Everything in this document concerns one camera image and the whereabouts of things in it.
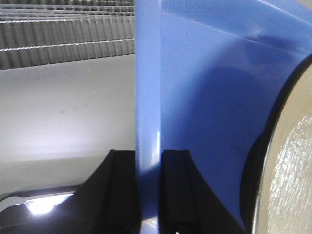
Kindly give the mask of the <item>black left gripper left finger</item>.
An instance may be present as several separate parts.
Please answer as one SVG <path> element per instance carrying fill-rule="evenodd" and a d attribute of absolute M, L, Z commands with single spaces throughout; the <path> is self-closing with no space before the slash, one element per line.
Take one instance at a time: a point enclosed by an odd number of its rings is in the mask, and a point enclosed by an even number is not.
<path fill-rule="evenodd" d="M 135 152 L 111 150 L 71 198 L 75 220 L 72 234 L 137 234 L 140 205 Z"/>

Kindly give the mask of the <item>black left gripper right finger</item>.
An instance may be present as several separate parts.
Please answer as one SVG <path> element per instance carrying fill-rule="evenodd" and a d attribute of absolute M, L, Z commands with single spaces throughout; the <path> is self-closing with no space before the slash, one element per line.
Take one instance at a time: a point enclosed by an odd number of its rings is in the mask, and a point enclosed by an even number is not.
<path fill-rule="evenodd" d="M 159 231 L 245 233 L 205 182 L 188 150 L 165 150 L 161 155 Z"/>

